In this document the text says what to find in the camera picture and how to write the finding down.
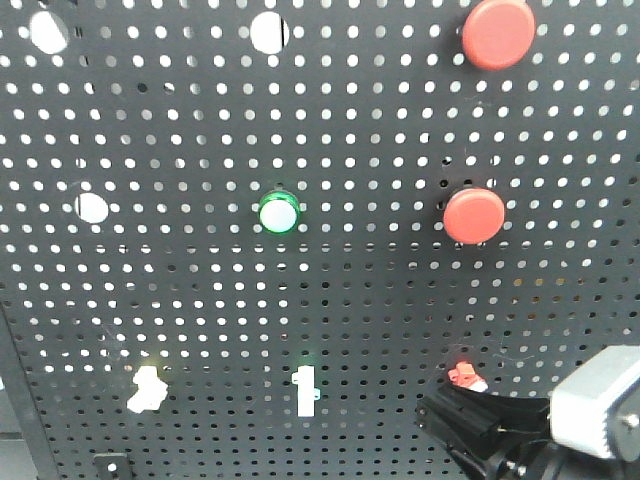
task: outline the white hole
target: white hole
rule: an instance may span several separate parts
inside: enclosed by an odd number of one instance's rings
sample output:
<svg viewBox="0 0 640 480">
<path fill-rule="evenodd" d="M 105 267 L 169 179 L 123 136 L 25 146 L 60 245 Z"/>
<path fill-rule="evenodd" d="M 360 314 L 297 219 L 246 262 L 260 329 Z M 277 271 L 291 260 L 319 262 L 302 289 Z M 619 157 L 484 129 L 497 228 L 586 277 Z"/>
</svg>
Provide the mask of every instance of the white hole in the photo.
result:
<svg viewBox="0 0 640 480">
<path fill-rule="evenodd" d="M 49 55 L 60 53 L 69 44 L 69 30 L 62 19 L 52 12 L 37 12 L 29 22 L 31 41 Z"/>
<path fill-rule="evenodd" d="M 289 43 L 289 26 L 279 14 L 263 12 L 251 22 L 249 35 L 256 50 L 273 55 Z"/>
<path fill-rule="evenodd" d="M 76 214 L 87 223 L 101 223 L 109 216 L 109 205 L 95 193 L 81 193 L 74 205 Z"/>
</svg>

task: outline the pegboard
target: pegboard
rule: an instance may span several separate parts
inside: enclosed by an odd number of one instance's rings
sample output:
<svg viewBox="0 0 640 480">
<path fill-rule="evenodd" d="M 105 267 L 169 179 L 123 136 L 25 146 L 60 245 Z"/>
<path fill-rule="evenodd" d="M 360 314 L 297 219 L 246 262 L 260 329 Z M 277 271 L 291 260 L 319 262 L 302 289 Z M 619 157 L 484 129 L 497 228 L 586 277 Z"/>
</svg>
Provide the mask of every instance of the pegboard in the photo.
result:
<svg viewBox="0 0 640 480">
<path fill-rule="evenodd" d="M 532 49 L 486 72 L 476 4 L 2 3 L 2 367 L 42 480 L 109 452 L 137 478 L 459 479 L 414 425 L 457 360 L 545 396 L 639 343 L 640 5 L 531 1 Z M 66 48 L 34 44 L 39 11 Z M 477 246 L 442 225 L 469 185 L 507 207 Z M 277 186 L 303 210 L 282 236 L 256 215 Z M 136 415 L 141 365 L 169 397 Z"/>
</svg>

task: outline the green-rimmed button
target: green-rimmed button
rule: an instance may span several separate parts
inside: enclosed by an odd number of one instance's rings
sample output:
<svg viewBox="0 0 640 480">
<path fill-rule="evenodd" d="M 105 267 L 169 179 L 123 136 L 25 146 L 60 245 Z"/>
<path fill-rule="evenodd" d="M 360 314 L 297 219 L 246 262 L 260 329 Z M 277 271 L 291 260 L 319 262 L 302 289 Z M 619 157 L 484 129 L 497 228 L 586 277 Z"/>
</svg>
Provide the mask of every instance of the green-rimmed button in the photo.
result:
<svg viewBox="0 0 640 480">
<path fill-rule="evenodd" d="M 290 232 L 300 219 L 300 202 L 295 195 L 284 190 L 269 192 L 260 200 L 258 217 L 269 232 Z"/>
</svg>

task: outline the white plastic clip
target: white plastic clip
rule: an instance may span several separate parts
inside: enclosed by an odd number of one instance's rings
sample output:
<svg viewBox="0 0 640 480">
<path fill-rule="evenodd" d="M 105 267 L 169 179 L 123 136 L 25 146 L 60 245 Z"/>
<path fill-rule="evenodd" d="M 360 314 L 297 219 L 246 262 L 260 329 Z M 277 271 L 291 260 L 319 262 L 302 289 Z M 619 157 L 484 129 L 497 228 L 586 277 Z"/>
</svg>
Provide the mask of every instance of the white plastic clip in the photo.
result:
<svg viewBox="0 0 640 480">
<path fill-rule="evenodd" d="M 291 383 L 298 386 L 298 416 L 313 417 L 314 402 L 320 400 L 320 389 L 315 388 L 315 367 L 303 365 L 291 374 Z"/>
<path fill-rule="evenodd" d="M 134 413 L 158 410 L 167 398 L 169 386 L 158 378 L 158 369 L 153 366 L 140 367 L 133 377 L 138 391 L 127 402 L 127 408 Z"/>
</svg>

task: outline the red push button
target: red push button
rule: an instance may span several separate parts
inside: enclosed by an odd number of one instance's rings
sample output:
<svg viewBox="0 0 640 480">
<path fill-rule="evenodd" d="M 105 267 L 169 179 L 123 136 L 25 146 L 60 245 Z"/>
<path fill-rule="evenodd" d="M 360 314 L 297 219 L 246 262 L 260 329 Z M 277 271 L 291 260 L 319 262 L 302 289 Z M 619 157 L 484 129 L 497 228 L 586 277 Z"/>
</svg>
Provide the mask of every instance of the red push button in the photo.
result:
<svg viewBox="0 0 640 480">
<path fill-rule="evenodd" d="M 536 20 L 523 0 L 484 0 L 467 18 L 462 48 L 485 70 L 502 70 L 526 55 L 536 34 Z"/>
<path fill-rule="evenodd" d="M 444 211 L 444 228 L 456 242 L 486 242 L 504 224 L 504 203 L 498 195 L 484 188 L 470 188 L 456 193 Z"/>
</svg>

